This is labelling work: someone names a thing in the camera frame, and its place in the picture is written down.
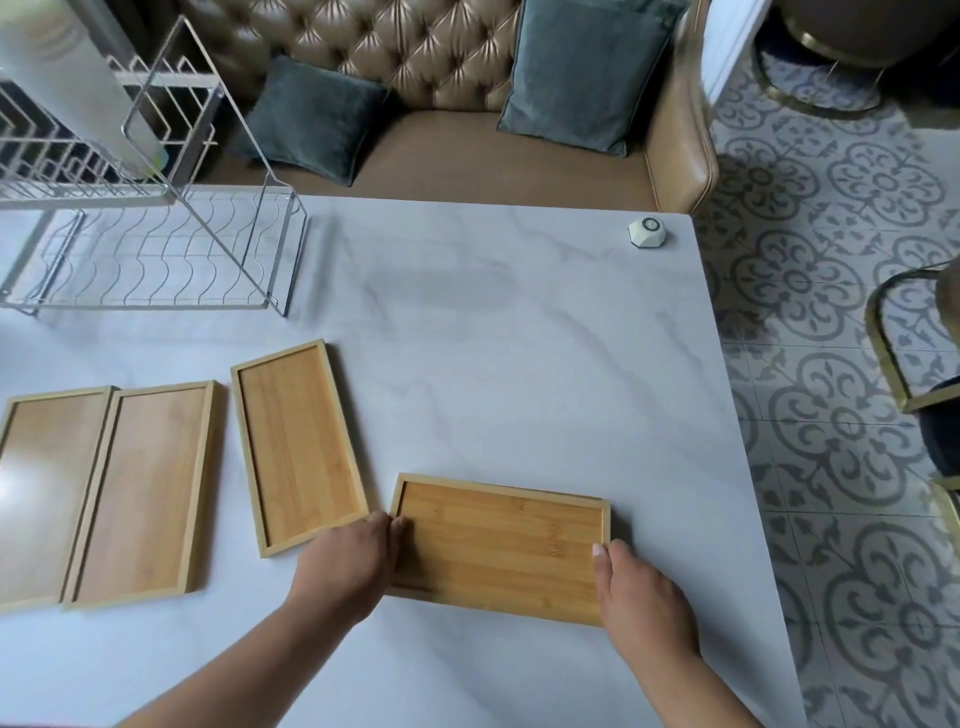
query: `pillow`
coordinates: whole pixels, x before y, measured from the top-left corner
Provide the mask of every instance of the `pillow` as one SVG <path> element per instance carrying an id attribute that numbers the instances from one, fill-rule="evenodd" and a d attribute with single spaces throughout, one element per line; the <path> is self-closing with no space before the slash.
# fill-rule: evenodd
<path id="1" fill-rule="evenodd" d="M 360 146 L 389 96 L 384 85 L 276 56 L 247 125 L 267 159 L 296 164 L 349 187 Z M 259 159 L 242 129 L 230 151 Z"/>
<path id="2" fill-rule="evenodd" d="M 523 0 L 497 129 L 627 156 L 643 88 L 686 0 Z"/>

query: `white marble table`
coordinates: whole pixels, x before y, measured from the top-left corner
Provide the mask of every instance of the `white marble table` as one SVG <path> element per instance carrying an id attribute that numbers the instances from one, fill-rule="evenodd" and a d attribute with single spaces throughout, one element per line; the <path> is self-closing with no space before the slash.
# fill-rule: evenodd
<path id="1" fill-rule="evenodd" d="M 693 228 L 631 213 L 307 201 L 291 314 L 0 311 L 0 396 L 216 378 L 323 337 L 374 503 L 430 473 L 609 497 L 684 588 L 708 660 L 768 726 L 805 726 Z M 0 723 L 104 725 L 283 598 L 261 560 L 232 406 L 208 582 L 91 612 L 0 617 Z M 600 629 L 386 597 L 286 726 L 639 726 Z"/>

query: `floor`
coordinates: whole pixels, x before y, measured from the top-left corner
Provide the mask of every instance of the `floor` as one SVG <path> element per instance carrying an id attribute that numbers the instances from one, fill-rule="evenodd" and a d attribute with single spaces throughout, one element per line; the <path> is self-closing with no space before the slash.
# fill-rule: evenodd
<path id="1" fill-rule="evenodd" d="M 712 131 L 699 239 L 809 724 L 957 728 L 960 561 L 863 309 L 897 271 L 960 252 L 960 178 L 951 197 L 898 108 L 803 116 L 746 69 Z M 918 390 L 960 374 L 933 310 L 923 283 L 885 310 Z"/>

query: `plastic bottle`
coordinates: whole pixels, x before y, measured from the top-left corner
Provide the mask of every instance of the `plastic bottle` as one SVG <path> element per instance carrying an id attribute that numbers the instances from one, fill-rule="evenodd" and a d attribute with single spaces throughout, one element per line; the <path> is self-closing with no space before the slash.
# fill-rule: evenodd
<path id="1" fill-rule="evenodd" d="M 122 132 L 130 95 L 64 0 L 0 0 L 0 68 L 123 174 L 135 180 L 154 174 Z M 129 135 L 162 171 L 167 153 L 139 111 Z"/>

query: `wood grain surface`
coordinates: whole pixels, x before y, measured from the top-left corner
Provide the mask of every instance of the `wood grain surface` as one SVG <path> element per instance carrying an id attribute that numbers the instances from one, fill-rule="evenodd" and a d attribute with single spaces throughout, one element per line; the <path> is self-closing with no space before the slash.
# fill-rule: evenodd
<path id="1" fill-rule="evenodd" d="M 599 625 L 591 547 L 610 542 L 610 502 L 402 474 L 404 536 L 390 594 Z"/>
<path id="2" fill-rule="evenodd" d="M 323 341 L 233 368 L 261 556 L 369 510 Z"/>
<path id="3" fill-rule="evenodd" d="M 191 587 L 217 392 L 211 381 L 114 395 L 67 602 L 101 606 Z"/>
<path id="4" fill-rule="evenodd" d="M 8 400 L 0 425 L 0 611 L 62 598 L 110 391 Z"/>

